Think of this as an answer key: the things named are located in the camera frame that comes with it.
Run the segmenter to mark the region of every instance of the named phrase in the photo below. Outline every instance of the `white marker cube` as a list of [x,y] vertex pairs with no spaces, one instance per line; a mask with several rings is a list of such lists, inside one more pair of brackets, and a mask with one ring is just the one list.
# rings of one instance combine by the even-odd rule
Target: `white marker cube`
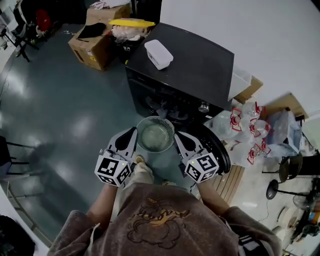
[[131,174],[131,168],[127,161],[99,155],[94,169],[95,175],[103,182],[120,187]]
[[193,158],[186,163],[185,173],[196,183],[212,178],[219,169],[219,164],[212,153]]

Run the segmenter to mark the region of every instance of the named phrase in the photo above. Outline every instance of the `washing machine door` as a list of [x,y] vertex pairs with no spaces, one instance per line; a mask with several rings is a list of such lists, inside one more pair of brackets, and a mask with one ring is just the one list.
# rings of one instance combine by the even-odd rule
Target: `washing machine door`
[[212,153],[220,166],[219,175],[224,175],[230,172],[231,162],[227,150],[218,137],[202,123],[192,122],[186,127],[186,132],[196,137],[204,148]]

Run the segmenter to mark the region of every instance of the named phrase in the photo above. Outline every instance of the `brown shirt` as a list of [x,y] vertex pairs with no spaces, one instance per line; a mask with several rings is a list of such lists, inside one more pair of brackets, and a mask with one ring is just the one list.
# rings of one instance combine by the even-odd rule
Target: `brown shirt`
[[107,230],[94,229],[85,214],[72,211],[48,255],[237,256],[239,236],[246,235],[262,241],[270,255],[281,253],[278,238],[237,207],[220,218],[175,186],[136,183],[123,194]]

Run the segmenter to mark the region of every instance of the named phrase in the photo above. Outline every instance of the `round black base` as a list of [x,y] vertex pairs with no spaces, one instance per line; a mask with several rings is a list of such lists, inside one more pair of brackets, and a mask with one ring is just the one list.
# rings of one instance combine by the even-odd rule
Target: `round black base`
[[279,183],[277,180],[272,180],[266,189],[266,198],[268,200],[274,199],[279,188]]

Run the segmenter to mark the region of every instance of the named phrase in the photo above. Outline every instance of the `wooden pallet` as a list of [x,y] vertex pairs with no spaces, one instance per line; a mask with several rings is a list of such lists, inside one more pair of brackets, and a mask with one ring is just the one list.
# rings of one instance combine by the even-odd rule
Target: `wooden pallet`
[[244,167],[233,165],[227,174],[212,178],[214,189],[228,204],[231,203],[235,196],[244,170]]

